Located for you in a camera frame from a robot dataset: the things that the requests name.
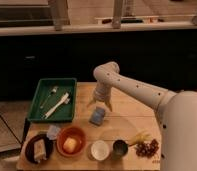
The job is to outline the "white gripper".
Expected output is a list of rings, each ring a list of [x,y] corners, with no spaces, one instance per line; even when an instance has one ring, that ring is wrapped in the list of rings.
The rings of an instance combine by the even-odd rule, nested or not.
[[[112,112],[112,104],[110,100],[110,87],[106,84],[98,82],[93,92],[93,98],[87,104],[87,107],[94,105],[96,101],[105,102],[107,108]]]

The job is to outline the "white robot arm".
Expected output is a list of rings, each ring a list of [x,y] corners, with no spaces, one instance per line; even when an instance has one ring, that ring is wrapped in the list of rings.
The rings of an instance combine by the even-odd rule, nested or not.
[[[154,110],[161,131],[160,171],[197,171],[197,92],[174,91],[119,74],[119,65],[97,66],[97,80],[91,103],[104,102],[112,109],[114,87]]]

